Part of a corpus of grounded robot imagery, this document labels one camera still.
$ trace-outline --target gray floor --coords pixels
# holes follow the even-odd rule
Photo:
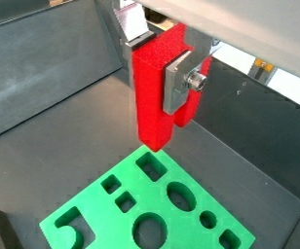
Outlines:
[[[24,248],[46,247],[37,223],[139,146],[124,71],[0,135],[0,210]],[[282,248],[300,200],[196,123],[165,152],[256,236]]]

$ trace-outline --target yellow label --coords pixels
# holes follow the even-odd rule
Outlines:
[[[266,63],[260,58],[256,58],[254,61],[254,65],[260,67],[264,71],[270,72],[274,66],[270,63]]]

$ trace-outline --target square hole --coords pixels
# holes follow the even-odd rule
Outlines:
[[[160,177],[165,174],[167,169],[161,163],[156,160],[149,152],[147,152],[136,161],[135,164],[139,166],[147,177],[152,182],[156,182]]]
[[[128,192],[124,192],[117,197],[117,199],[115,200],[115,204],[117,205],[123,213],[125,213],[131,209],[131,207],[135,205],[135,200]]]
[[[120,186],[121,183],[115,177],[115,175],[109,175],[105,180],[101,182],[101,186],[108,194],[111,194]]]

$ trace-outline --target gray wall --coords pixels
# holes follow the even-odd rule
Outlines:
[[[0,133],[121,67],[93,1],[0,26]]]

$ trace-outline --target white panel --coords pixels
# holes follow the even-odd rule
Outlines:
[[[224,44],[212,54],[214,58],[247,74],[255,57],[248,53]]]
[[[300,104],[300,78],[276,69],[268,87]]]
[[[136,1],[300,76],[300,1]]]

